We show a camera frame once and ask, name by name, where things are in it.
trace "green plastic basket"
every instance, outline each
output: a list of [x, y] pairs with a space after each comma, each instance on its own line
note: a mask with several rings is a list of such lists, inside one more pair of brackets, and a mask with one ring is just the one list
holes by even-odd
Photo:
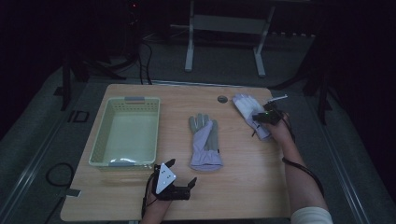
[[93, 143], [90, 165], [151, 169], [157, 154], [160, 98], [109, 98]]

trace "white sleeve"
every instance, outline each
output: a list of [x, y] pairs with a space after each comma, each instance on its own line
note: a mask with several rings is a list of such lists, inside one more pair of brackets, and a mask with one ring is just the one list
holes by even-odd
[[305, 207], [295, 211], [291, 215], [291, 224], [323, 223], [331, 224], [330, 213], [319, 207]]

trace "hand-mounted device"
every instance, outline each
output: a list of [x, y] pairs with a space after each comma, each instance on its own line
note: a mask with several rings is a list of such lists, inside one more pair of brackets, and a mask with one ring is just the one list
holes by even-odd
[[272, 125], [276, 125], [283, 118], [283, 111], [276, 108], [275, 101], [287, 97], [288, 95], [285, 94], [284, 96], [270, 99], [267, 104], [263, 106], [265, 111], [263, 113], [253, 115], [253, 120], [261, 123], [270, 123]]
[[187, 187], [177, 187], [173, 184], [177, 176], [169, 169], [175, 164], [175, 159], [162, 163], [161, 165], [154, 165], [154, 172], [148, 179], [146, 185], [146, 193], [143, 198], [142, 217], [145, 214], [146, 207], [154, 202], [147, 204], [149, 183], [152, 180], [151, 193], [155, 195], [156, 200], [174, 201], [174, 200], [188, 200], [190, 198], [190, 191], [195, 186], [197, 177], [195, 177]]

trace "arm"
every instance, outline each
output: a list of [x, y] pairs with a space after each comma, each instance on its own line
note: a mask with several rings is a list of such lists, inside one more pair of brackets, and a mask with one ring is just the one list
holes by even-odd
[[[287, 125], [280, 121], [277, 125], [264, 124], [279, 143], [283, 155], [289, 161], [305, 166], [297, 146], [290, 135]], [[315, 180], [302, 170], [290, 165], [285, 165], [286, 183], [290, 198], [290, 211], [293, 214], [304, 207], [320, 207], [328, 210], [327, 204], [320, 193]]]
[[168, 211], [172, 201], [157, 200], [155, 195], [151, 193], [152, 181], [148, 188], [148, 199], [146, 213], [143, 216], [140, 224], [160, 224]]

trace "dark background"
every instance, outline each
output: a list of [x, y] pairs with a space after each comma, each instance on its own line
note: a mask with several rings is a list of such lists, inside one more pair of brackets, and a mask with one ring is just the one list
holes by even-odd
[[[145, 24], [157, 29], [163, 38], [167, 38], [170, 23], [188, 24], [188, 10], [181, 10], [189, 7], [188, 1], [144, 2], [136, 1], [137, 7], [131, 8], [128, 1], [2, 0], [0, 137], [18, 119], [46, 78], [62, 65], [66, 53], [83, 52], [91, 59], [107, 61], [109, 55], [134, 54], [138, 49], [136, 37], [144, 32]], [[235, 10], [235, 2], [224, 11], [246, 13]], [[278, 4], [271, 31], [317, 36], [305, 60], [317, 71], [309, 77], [319, 87], [324, 72], [330, 71], [330, 85], [396, 201], [392, 172], [396, 160], [395, 3], [313, 3]], [[130, 17], [131, 10], [135, 18]], [[130, 28], [125, 21], [136, 18], [140, 22], [138, 29], [135, 26], [133, 32], [125, 33]]]

